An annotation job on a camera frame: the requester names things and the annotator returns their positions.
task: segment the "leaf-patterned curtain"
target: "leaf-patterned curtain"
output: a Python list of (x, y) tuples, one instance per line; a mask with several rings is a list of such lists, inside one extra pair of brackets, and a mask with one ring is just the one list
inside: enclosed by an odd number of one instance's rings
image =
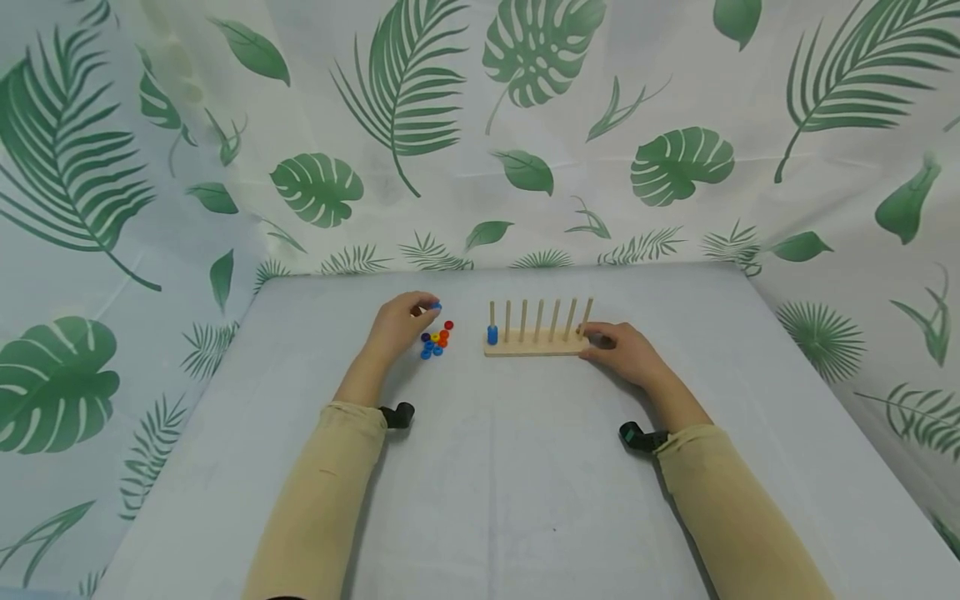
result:
[[(0, 468), (24, 489), (0, 585), (96, 587), (271, 278), (657, 261), (738, 266), (960, 553), (960, 0), (20, 10)], [(95, 497), (32, 474), (48, 453), (92, 473), (92, 447), (123, 473)], [(90, 544), (56, 573), (38, 551)]]

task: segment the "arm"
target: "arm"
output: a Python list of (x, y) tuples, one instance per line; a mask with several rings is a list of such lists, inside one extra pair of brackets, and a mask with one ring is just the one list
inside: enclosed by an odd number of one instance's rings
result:
[(727, 434), (628, 324), (588, 324), (612, 349), (581, 356), (647, 391), (669, 441), (657, 450), (666, 488), (723, 600), (833, 598), (790, 523), (743, 462)]
[(380, 308), (367, 343), (283, 485), (247, 574), (243, 600), (340, 599), (360, 506), (387, 429), (375, 408), (380, 388), (396, 358), (440, 314), (425, 310), (436, 301), (433, 295), (410, 292)]

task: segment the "forearm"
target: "forearm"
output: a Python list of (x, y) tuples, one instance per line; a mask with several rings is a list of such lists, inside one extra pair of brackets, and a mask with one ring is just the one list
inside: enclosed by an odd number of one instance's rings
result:
[[(347, 391), (363, 393), (372, 383)], [(340, 599), (353, 532), (386, 427), (373, 408), (343, 402), (324, 408), (260, 538), (243, 600)]]
[(713, 425), (707, 411), (682, 380), (667, 367), (664, 369), (664, 374), (644, 387), (662, 427), (670, 433), (678, 433), (693, 425)]
[(374, 408), (380, 405), (380, 388), (390, 368), (390, 359), (364, 347), (350, 363), (334, 402)]
[(833, 598), (780, 509), (721, 429), (694, 425), (657, 451), (666, 488), (723, 600)]

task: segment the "beige long-sleeve shirt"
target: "beige long-sleeve shirt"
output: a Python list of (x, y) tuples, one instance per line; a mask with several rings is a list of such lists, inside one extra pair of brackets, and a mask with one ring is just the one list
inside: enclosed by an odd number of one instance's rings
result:
[[(339, 600), (360, 505), (387, 429), (376, 409), (333, 402), (264, 529), (243, 600)], [(723, 600), (833, 598), (783, 514), (719, 427), (657, 451), (666, 487)]]

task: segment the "black wrist strap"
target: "black wrist strap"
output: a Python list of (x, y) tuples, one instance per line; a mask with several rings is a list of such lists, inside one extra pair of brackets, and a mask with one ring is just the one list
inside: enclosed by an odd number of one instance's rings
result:
[(653, 454), (654, 450), (666, 444), (667, 432), (654, 431), (652, 433), (643, 433), (640, 426), (635, 421), (630, 421), (620, 425), (620, 441), (631, 450), (643, 452), (644, 454)]
[(396, 408), (381, 406), (380, 412), (387, 420), (387, 429), (407, 429), (414, 418), (414, 407), (407, 402), (400, 402)]

